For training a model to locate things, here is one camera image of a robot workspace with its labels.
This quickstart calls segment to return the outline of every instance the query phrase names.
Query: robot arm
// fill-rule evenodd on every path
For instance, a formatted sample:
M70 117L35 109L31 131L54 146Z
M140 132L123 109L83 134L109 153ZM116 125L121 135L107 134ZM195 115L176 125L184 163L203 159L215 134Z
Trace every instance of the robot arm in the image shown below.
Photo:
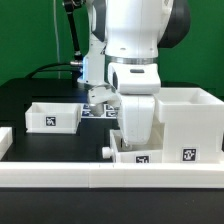
M161 85L158 46L173 47L187 34L187 0L87 0L87 8L93 27L82 80L99 85L89 91L89 101L112 102L125 143L146 144L155 107L153 94ZM113 90L103 87L105 83Z

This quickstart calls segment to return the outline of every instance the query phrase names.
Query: small object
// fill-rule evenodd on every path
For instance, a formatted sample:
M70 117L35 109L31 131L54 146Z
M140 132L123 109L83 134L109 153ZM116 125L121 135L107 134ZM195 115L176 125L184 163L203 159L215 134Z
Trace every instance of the small object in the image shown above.
M183 149L183 162L195 162L197 157L197 149Z
M102 116L104 114L104 104L103 103L99 103L99 104L90 104L90 111L91 114L93 114L94 116Z
M131 151L132 150L132 145L129 145L127 143L124 142L124 139L122 138L121 139L121 148L124 150L124 151Z
M46 117L46 126L56 126L56 117Z
M136 163L149 163L149 156L136 156Z
M110 159L112 157L112 149L110 147L103 147L102 155L104 159Z

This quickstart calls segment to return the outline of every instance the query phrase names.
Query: black object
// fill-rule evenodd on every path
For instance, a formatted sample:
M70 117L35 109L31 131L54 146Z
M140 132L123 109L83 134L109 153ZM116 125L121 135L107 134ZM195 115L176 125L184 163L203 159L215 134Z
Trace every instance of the black object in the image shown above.
M93 34L100 40L105 40L105 27L106 27L106 1L94 0L93 7L96 11L96 28L93 30Z
M115 89L118 87L118 78L116 72L113 73L113 86Z
M63 62L63 63L52 63L52 64L44 65L44 66L41 66L41 67L35 69L33 72L30 72L28 75L25 76L25 78L27 78L27 79L31 79L31 78L33 78L33 76L34 76L36 73L38 73L38 72L44 72L44 71L46 71L45 69L47 69L47 68L58 67L58 66L64 66L64 65L69 65L69 66L70 66L70 63L68 63L68 62Z
M1 224L222 224L221 189L0 189Z
M160 48L175 47L190 30L188 0L174 0L170 20L159 43Z
M63 6L64 6L65 11L67 13L67 17L68 17L68 21L69 21L69 25L70 25L72 43L73 43L73 47L74 47L74 58L76 60L82 60L82 54L80 52L75 21L74 21L74 18L73 18L73 11L82 6L81 1L63 0Z
M130 72L136 74L145 73L143 69L131 69Z

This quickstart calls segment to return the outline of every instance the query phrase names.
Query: white bin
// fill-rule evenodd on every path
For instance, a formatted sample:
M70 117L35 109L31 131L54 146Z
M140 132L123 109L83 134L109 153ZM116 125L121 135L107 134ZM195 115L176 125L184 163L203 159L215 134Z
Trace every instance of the white bin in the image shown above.
M164 127L163 162L220 162L221 100L200 88L162 88L155 99L155 119Z
M0 128L0 159L12 144L12 128Z
M32 103L25 116L28 133L74 134L81 120L81 106L75 103Z

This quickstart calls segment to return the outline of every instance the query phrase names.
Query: white platform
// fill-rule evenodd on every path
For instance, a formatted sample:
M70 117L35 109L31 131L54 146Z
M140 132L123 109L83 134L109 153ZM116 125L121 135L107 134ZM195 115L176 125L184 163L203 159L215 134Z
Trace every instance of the white platform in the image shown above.
M224 164L4 162L0 187L224 188Z

